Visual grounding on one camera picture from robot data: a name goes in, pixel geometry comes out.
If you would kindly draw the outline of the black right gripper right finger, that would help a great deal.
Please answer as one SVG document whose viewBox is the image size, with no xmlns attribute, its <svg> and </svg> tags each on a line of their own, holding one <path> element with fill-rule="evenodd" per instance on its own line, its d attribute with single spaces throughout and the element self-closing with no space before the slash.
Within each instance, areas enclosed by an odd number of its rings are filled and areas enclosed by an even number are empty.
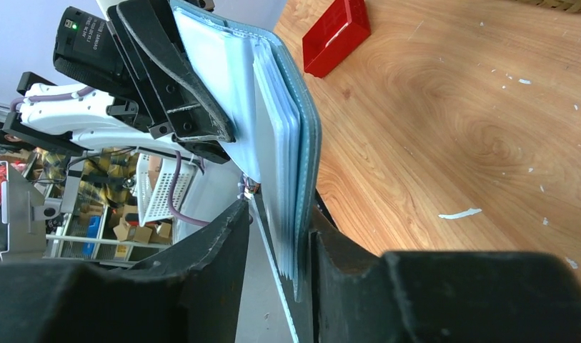
<svg viewBox="0 0 581 343">
<path fill-rule="evenodd" d="M 376 256 L 318 209 L 310 245 L 318 342 L 581 342 L 581 285 L 551 254 Z"/>
</svg>

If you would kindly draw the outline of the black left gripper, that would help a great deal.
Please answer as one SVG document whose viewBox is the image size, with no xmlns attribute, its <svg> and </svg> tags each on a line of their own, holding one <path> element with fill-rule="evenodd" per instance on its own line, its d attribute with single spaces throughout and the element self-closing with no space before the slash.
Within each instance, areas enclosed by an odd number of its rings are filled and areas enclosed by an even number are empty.
<svg viewBox="0 0 581 343">
<path fill-rule="evenodd" d="M 218 164 L 230 160 L 232 123 L 189 61 L 169 1 L 122 1 L 106 10 L 116 47 L 129 70 L 149 133 Z"/>
</svg>

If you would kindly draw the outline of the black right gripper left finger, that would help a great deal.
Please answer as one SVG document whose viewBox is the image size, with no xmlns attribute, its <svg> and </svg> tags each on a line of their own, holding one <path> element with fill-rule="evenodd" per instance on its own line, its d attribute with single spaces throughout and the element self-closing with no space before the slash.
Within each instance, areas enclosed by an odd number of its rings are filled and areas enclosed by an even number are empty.
<svg viewBox="0 0 581 343">
<path fill-rule="evenodd" d="M 0 342 L 233 342 L 249 205 L 128 269 L 0 263 Z"/>
</svg>

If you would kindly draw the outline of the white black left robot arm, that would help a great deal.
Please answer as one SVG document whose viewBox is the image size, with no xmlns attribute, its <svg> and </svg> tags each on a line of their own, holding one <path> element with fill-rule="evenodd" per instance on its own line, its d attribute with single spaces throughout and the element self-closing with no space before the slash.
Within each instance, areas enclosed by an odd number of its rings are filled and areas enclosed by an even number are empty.
<svg viewBox="0 0 581 343">
<path fill-rule="evenodd" d="M 106 17 L 70 6 L 61 16 L 56 84 L 26 72 L 3 129 L 67 156 L 135 148 L 216 164 L 236 140 L 229 115 L 189 61 L 170 1 L 120 1 Z"/>
</svg>

